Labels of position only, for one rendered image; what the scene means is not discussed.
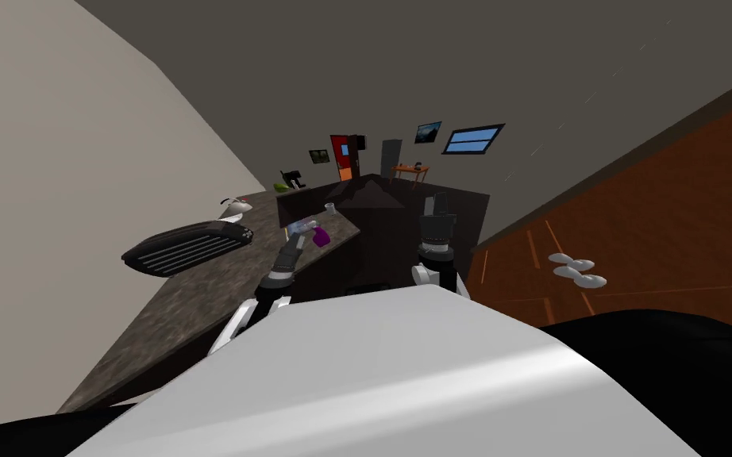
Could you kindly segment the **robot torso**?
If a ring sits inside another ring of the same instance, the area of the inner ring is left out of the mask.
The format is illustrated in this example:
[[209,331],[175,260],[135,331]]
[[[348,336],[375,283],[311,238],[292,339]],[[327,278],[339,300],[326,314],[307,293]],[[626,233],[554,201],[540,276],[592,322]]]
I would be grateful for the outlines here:
[[277,309],[68,457],[699,457],[542,330],[412,286]]

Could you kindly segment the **blue window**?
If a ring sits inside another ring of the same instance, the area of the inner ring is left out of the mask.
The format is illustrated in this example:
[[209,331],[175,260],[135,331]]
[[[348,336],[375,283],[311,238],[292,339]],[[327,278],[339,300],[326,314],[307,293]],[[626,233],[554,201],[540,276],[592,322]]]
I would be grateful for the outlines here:
[[443,155],[483,155],[506,125],[487,125],[469,129],[458,129],[450,133]]

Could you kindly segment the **black slatted dish rack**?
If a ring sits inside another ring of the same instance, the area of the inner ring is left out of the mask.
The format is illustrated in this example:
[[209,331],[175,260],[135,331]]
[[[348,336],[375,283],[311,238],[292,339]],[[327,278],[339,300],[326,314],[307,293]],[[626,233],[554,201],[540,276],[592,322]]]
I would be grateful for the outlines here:
[[140,273],[171,277],[251,244],[254,232],[236,222],[204,221],[162,232],[121,256]]

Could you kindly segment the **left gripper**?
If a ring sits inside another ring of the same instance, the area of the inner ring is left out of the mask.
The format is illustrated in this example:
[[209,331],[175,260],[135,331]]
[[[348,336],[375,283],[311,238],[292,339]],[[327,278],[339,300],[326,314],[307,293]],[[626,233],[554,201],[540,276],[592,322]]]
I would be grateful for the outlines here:
[[296,221],[286,227],[286,236],[289,238],[280,249],[280,255],[286,255],[291,258],[298,258],[303,252],[303,244],[306,239],[304,233],[308,233],[316,228],[316,220],[308,217],[305,220]]

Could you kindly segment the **orange wooden table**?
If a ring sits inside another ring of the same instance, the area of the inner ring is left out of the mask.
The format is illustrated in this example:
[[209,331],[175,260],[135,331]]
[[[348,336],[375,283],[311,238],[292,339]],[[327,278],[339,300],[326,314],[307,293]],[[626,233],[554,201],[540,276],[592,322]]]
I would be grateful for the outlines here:
[[399,164],[391,169],[389,183],[393,183],[395,180],[400,180],[403,174],[412,174],[414,176],[414,180],[411,182],[411,189],[414,190],[419,184],[425,182],[429,169],[429,167],[423,166],[420,163],[416,163],[413,166]]

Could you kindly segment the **grey door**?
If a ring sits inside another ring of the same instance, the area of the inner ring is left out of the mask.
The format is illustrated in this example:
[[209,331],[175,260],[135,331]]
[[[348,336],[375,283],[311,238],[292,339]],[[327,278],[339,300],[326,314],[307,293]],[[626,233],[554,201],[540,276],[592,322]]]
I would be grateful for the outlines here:
[[382,141],[380,160],[380,176],[382,178],[390,179],[394,175],[393,168],[399,165],[401,150],[402,141],[400,139]]

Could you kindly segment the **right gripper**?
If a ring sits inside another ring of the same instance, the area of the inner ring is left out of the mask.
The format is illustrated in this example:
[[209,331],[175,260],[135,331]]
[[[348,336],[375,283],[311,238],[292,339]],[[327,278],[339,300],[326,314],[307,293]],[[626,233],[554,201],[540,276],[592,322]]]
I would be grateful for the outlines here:
[[421,238],[425,244],[447,244],[453,237],[456,215],[448,214],[446,192],[426,198],[424,215],[419,218]]

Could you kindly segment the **red door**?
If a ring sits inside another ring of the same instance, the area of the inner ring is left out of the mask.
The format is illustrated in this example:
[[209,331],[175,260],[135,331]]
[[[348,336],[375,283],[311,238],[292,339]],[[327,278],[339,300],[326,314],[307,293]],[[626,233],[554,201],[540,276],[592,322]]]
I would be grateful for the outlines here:
[[331,135],[334,160],[340,181],[349,181],[360,177],[360,136]]

